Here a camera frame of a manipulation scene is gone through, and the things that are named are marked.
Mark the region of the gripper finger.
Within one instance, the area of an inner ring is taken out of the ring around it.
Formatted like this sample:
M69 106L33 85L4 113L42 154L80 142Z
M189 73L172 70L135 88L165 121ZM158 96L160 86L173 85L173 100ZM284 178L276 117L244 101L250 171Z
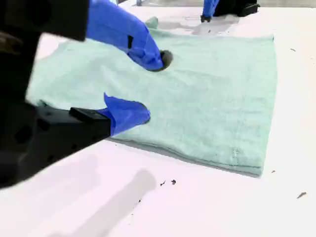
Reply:
M219 0L204 0L202 15L200 16L201 22L210 22L214 15Z
M173 60L170 51L159 49L144 22L109 0L43 0L41 10L47 32L112 45L148 71L162 71Z
M37 168L42 170L101 140L150 121L150 111L140 102L107 94L104 102L103 109L64 110L40 101Z

